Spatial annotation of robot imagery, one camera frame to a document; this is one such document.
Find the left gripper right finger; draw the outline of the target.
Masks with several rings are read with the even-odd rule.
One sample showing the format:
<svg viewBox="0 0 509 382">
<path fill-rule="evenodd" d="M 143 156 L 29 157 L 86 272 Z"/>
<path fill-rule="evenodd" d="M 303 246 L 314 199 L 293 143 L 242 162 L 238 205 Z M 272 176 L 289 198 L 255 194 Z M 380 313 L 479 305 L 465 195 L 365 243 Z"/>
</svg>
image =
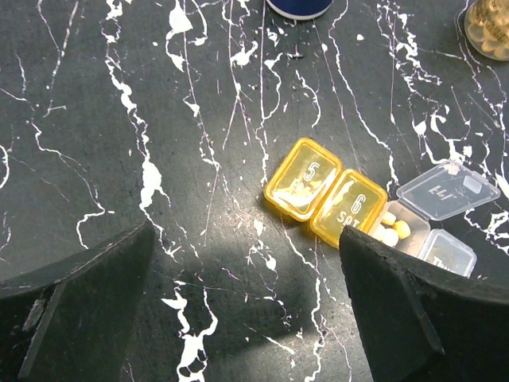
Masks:
<svg viewBox="0 0 509 382">
<path fill-rule="evenodd" d="M 375 381 L 506 381 L 508 289 L 346 227 L 339 253 Z"/>
</svg>

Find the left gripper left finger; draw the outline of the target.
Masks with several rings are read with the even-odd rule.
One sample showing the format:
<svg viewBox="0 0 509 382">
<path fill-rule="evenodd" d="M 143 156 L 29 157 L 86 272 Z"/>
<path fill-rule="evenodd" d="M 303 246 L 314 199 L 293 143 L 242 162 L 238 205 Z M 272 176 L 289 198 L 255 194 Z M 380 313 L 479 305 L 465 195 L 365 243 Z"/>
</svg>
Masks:
<svg viewBox="0 0 509 382">
<path fill-rule="evenodd" d="M 117 381 L 155 247 L 146 221 L 1 282 L 3 381 Z"/>
</svg>

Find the yellow clear weekly pill organizer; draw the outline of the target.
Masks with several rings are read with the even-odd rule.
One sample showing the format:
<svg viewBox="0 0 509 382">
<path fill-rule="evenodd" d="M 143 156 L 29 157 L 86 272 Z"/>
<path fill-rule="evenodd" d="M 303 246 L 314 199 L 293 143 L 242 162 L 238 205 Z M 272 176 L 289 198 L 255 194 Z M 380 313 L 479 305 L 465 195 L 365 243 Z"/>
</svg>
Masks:
<svg viewBox="0 0 509 382">
<path fill-rule="evenodd" d="M 447 160 L 396 191 L 343 167 L 311 138 L 300 138 L 267 182 L 264 197 L 279 211 L 309 224 L 325 243 L 338 247 L 351 226 L 385 245 L 457 275 L 469 277 L 475 252 L 444 229 L 447 220 L 496 200 L 500 191 L 479 173 Z"/>
</svg>

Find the clear jar of yellow capsules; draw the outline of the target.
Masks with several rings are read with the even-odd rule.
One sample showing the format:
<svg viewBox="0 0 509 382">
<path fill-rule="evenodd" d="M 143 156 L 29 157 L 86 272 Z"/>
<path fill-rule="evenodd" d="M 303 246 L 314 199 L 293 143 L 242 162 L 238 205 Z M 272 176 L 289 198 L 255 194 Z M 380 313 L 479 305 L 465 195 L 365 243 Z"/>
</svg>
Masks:
<svg viewBox="0 0 509 382">
<path fill-rule="evenodd" d="M 483 56 L 508 61 L 508 0 L 479 0 L 465 14 L 466 37 Z"/>
</svg>

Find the white cap pill bottle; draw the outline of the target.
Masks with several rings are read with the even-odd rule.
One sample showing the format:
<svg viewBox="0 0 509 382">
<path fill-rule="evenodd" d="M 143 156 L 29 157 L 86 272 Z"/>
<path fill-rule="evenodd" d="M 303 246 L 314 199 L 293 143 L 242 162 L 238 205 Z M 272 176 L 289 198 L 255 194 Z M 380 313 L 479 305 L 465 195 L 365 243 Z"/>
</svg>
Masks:
<svg viewBox="0 0 509 382">
<path fill-rule="evenodd" d="M 266 0 L 277 14 L 296 21 L 320 17 L 332 5 L 332 0 Z"/>
</svg>

